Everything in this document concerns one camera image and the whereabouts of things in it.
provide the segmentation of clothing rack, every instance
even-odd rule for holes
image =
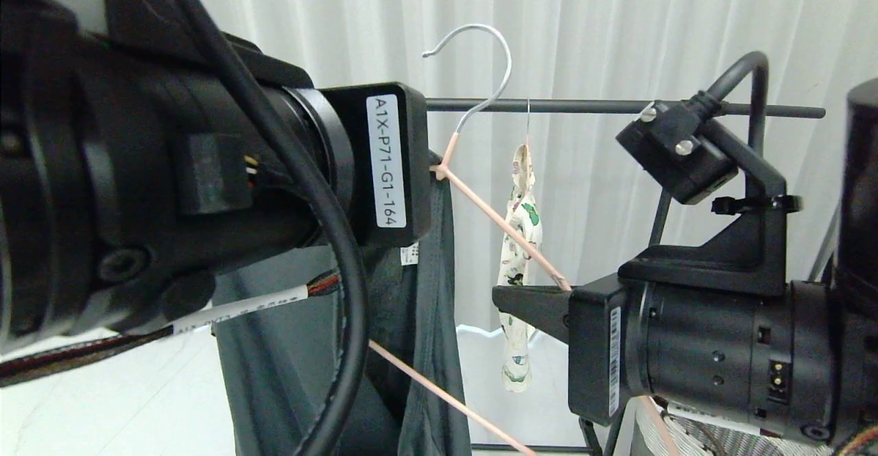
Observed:
[[[465,112],[485,99],[476,97],[428,97],[429,112]],[[603,113],[603,115],[636,115],[649,105],[650,101],[617,99],[497,99],[486,106],[483,112],[526,113],[530,101],[531,113]],[[662,101],[678,105],[681,101]],[[719,115],[749,115],[750,105],[722,102]],[[766,116],[799,119],[821,119],[826,116],[824,108],[812,106],[766,106]]]

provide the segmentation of white label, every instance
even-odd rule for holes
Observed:
[[[609,313],[609,416],[619,409],[619,350],[621,349],[621,307]]]
[[[375,221],[379,228],[405,228],[405,187],[396,96],[382,94],[367,97],[366,112],[369,118]]]
[[[418,243],[412,243],[410,247],[402,247],[399,249],[399,262],[402,265],[415,265],[418,263]]]
[[[733,431],[753,434],[755,436],[760,434],[759,427],[735,422],[724,416],[711,415],[678,403],[668,403],[667,412],[674,416],[680,416],[680,418],[688,418],[696,422],[704,422],[705,424],[716,425],[717,427],[724,427]]]

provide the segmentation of white curtain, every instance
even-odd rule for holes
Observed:
[[[429,97],[485,97],[505,67],[499,46],[464,34],[422,59],[448,31],[481,22],[514,56],[505,97],[683,99],[750,50],[771,62],[772,103],[822,106],[815,119],[771,119],[766,157],[805,211],[790,217],[788,277],[806,278],[838,196],[844,95],[878,75],[878,0],[204,0],[224,30],[310,72],[317,87],[401,81]],[[732,100],[749,98],[749,80]],[[431,113],[442,152],[460,113]],[[571,282],[599,278],[646,246],[659,186],[615,142],[630,118],[533,115],[531,143],[546,255]],[[722,119],[746,137],[744,117]],[[525,118],[477,115],[453,167],[492,206],[511,187]],[[741,194],[739,177],[720,195]],[[674,205],[664,243],[699,244],[730,222],[709,203]],[[499,229],[455,198],[458,322],[495,325],[490,289]],[[549,281],[542,277],[543,283]]]

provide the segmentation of white wall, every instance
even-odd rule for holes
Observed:
[[[453,27],[496,25],[517,65],[507,97],[680,99],[753,49],[771,59],[772,103],[824,106],[822,121],[771,119],[766,157],[806,210],[790,217],[788,276],[803,278],[838,196],[844,94],[878,75],[878,0],[205,0],[220,27],[304,66],[319,86],[398,80],[427,96],[484,96],[499,50]],[[749,83],[733,93],[746,100]],[[458,115],[431,113],[442,149]],[[628,119],[536,115],[545,253],[571,281],[612,272],[645,246],[659,188],[615,144]],[[724,119],[743,134],[743,118]],[[521,115],[477,115],[454,168],[493,206],[508,196]],[[740,193],[736,180],[720,195]],[[666,243],[700,243],[727,219],[672,207]],[[455,199],[458,321],[495,324],[490,285],[501,235]],[[104,365],[3,390],[4,454],[232,454],[213,338],[166,341]]]

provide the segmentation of dark gray garment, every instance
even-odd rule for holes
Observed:
[[[447,182],[434,181],[431,202],[417,265],[401,265],[399,249],[363,249],[370,337],[463,400]],[[292,250],[217,279],[214,303],[295,287],[332,265],[329,248]],[[289,454],[311,426],[335,369],[339,299],[315,297],[215,327],[239,455]],[[465,416],[370,352],[339,454],[468,453]]]

